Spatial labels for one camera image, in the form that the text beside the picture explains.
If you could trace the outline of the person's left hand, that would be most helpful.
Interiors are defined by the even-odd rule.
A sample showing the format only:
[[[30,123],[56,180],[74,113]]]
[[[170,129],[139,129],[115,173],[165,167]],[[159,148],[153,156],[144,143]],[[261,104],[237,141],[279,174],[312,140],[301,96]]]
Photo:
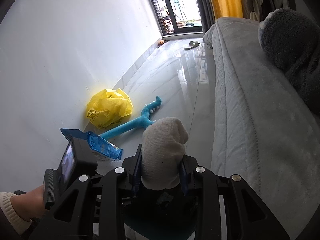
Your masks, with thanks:
[[[10,201],[15,212],[25,221],[32,218],[42,218],[46,213],[42,185],[26,194],[12,196]]]

